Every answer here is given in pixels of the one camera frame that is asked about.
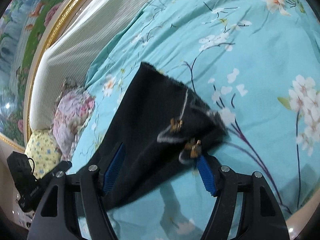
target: pillow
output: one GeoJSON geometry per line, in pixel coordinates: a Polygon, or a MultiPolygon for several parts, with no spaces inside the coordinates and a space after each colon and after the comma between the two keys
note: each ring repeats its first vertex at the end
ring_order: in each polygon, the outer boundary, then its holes
{"type": "Polygon", "coordinates": [[[66,79],[62,92],[56,100],[52,133],[62,152],[61,160],[71,161],[73,152],[87,125],[94,100],[84,88],[77,87],[71,79],[66,79]]]}
{"type": "Polygon", "coordinates": [[[55,147],[54,138],[49,135],[49,131],[33,131],[25,154],[35,162],[33,174],[37,179],[51,171],[61,159],[61,152],[55,147]]]}

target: painting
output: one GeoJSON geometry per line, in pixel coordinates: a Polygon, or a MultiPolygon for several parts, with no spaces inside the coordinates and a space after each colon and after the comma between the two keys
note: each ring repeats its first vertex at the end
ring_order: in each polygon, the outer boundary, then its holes
{"type": "Polygon", "coordinates": [[[24,147],[23,107],[41,37],[64,0],[12,0],[0,18],[0,133],[24,147]]]}

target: pink floral pillow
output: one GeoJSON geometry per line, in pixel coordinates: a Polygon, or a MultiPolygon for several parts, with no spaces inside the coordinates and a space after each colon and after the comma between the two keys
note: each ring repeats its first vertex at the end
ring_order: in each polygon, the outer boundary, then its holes
{"type": "Polygon", "coordinates": [[[92,115],[94,100],[84,88],[72,89],[64,83],[63,91],[56,102],[52,128],[53,136],[62,152],[61,160],[71,161],[81,132],[92,115]]]}

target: metal pivot bolt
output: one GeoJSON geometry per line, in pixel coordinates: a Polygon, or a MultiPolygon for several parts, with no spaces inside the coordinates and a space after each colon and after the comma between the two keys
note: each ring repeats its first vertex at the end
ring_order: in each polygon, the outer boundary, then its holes
{"type": "Polygon", "coordinates": [[[228,171],[230,171],[230,168],[228,166],[226,166],[226,165],[223,165],[223,166],[221,166],[221,170],[223,172],[228,172],[228,171]]]}
{"type": "Polygon", "coordinates": [[[61,178],[63,175],[64,175],[64,172],[63,172],[63,171],[58,171],[58,172],[56,173],[56,177],[57,177],[57,178],[61,178]]]}
{"type": "Polygon", "coordinates": [[[258,171],[256,171],[256,172],[254,173],[254,176],[255,176],[256,178],[262,178],[261,172],[258,172],[258,171]]]}
{"type": "Polygon", "coordinates": [[[96,171],[98,169],[97,165],[91,165],[89,166],[89,171],[96,171]]]}

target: bed sheet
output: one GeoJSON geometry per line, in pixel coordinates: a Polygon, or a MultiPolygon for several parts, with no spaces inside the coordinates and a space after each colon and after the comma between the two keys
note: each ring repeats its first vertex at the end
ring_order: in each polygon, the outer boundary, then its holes
{"type": "MultiPolygon", "coordinates": [[[[96,106],[70,173],[99,147],[145,61],[219,111],[230,138],[211,154],[236,172],[262,172],[288,218],[319,188],[319,38],[305,0],[150,0],[89,68],[96,106]]],[[[214,202],[190,171],[108,215],[119,239],[200,239],[214,202]]]]}

